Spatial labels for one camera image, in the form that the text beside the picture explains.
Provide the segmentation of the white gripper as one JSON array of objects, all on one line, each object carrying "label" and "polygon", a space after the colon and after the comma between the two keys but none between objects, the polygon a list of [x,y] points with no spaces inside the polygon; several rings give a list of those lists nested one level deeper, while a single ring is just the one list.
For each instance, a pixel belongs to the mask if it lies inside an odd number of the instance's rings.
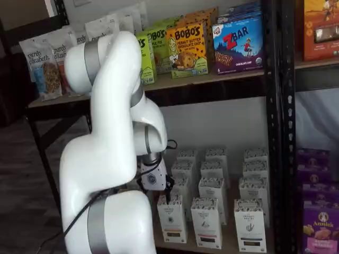
[{"label": "white gripper", "polygon": [[175,184],[175,180],[171,176],[167,176],[167,170],[165,166],[165,161],[162,158],[159,163],[154,163],[152,165],[141,164],[141,173],[150,171],[156,166],[156,168],[141,176],[141,181],[143,188],[148,191],[165,191],[166,203],[167,205],[171,201],[171,191]]}]

